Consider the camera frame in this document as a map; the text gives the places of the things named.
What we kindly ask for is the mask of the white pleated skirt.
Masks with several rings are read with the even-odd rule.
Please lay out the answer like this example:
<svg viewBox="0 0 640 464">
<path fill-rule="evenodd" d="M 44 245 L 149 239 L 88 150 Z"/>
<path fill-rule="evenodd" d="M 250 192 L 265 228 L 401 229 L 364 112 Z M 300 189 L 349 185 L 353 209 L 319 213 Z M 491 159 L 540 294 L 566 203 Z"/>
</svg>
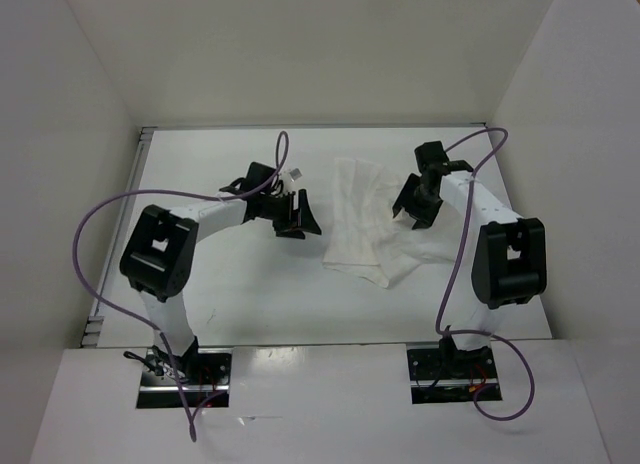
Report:
<svg viewBox="0 0 640 464">
<path fill-rule="evenodd" d="M 423 264 L 451 264 L 462 218 L 445 204 L 428 229 L 413 229 L 392 205 L 406 180 L 365 160 L 338 158 L 332 181 L 333 227 L 323 266 L 387 289 Z"/>
</svg>

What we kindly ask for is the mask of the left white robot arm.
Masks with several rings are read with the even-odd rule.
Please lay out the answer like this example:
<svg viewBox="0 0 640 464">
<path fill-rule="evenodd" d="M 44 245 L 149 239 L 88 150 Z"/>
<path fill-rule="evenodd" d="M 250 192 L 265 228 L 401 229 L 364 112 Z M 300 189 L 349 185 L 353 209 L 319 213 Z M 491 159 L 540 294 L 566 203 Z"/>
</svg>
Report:
<svg viewBox="0 0 640 464">
<path fill-rule="evenodd" d="M 278 237 L 320 235 L 307 191 L 294 186 L 298 177 L 296 169 L 280 174 L 253 162 L 244 177 L 221 188 L 211 201 L 172 209 L 148 205 L 141 212 L 119 269 L 153 324 L 154 364 L 176 383 L 192 381 L 203 367 L 184 303 L 196 245 L 255 219 L 270 221 Z"/>
</svg>

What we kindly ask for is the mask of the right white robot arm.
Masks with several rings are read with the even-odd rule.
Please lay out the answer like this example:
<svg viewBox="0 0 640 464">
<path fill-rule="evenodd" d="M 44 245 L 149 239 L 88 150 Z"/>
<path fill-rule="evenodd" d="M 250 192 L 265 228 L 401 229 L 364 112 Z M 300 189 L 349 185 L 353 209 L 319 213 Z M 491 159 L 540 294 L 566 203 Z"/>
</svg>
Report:
<svg viewBox="0 0 640 464">
<path fill-rule="evenodd" d="M 452 275 L 436 314 L 438 364 L 456 379 L 473 375 L 498 336 L 530 336 L 547 287 L 546 231 L 540 219 L 523 217 L 479 177 L 481 167 L 448 155 L 440 141 L 415 150 L 410 174 L 392 206 L 408 218 L 422 242 L 458 224 Z"/>
</svg>

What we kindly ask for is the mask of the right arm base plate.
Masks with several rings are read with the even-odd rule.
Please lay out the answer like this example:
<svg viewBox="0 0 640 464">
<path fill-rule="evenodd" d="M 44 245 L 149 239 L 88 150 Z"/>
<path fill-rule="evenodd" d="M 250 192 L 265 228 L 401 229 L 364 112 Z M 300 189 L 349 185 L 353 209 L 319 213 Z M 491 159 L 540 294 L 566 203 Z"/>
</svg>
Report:
<svg viewBox="0 0 640 464">
<path fill-rule="evenodd" d="M 497 368 L 492 350 L 484 347 L 465 357 L 448 360 L 435 344 L 410 346 L 406 349 L 412 403 L 444 404 L 472 403 L 480 390 L 478 401 L 501 401 Z"/>
</svg>

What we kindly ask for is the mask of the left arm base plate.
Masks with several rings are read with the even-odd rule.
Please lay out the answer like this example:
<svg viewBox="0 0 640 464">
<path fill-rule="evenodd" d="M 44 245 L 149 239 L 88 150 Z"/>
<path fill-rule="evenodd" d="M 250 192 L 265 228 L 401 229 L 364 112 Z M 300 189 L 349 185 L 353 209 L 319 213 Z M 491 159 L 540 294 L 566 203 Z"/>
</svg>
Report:
<svg viewBox="0 0 640 464">
<path fill-rule="evenodd" d="M 160 365 L 152 349 L 147 349 L 142 365 L 137 409 L 175 409 L 182 406 L 179 392 L 173 379 L 172 370 Z M 226 408 L 229 406 L 229 393 L 232 369 L 232 350 L 230 348 L 201 348 L 199 367 L 189 377 L 181 374 L 183 392 L 191 409 L 200 404 L 205 408 Z"/>
</svg>

